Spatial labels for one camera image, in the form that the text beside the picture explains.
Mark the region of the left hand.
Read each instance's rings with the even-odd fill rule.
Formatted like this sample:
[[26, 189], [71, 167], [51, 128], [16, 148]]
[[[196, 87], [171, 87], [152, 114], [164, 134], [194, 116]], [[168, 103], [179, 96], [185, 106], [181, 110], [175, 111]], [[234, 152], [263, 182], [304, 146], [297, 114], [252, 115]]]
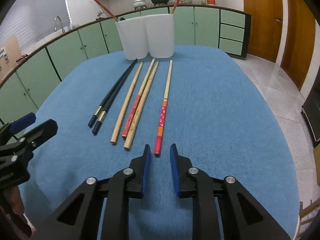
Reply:
[[18, 186], [6, 189], [4, 191], [4, 196], [12, 207], [12, 210], [17, 215], [24, 214], [24, 205], [21, 198], [20, 189]]

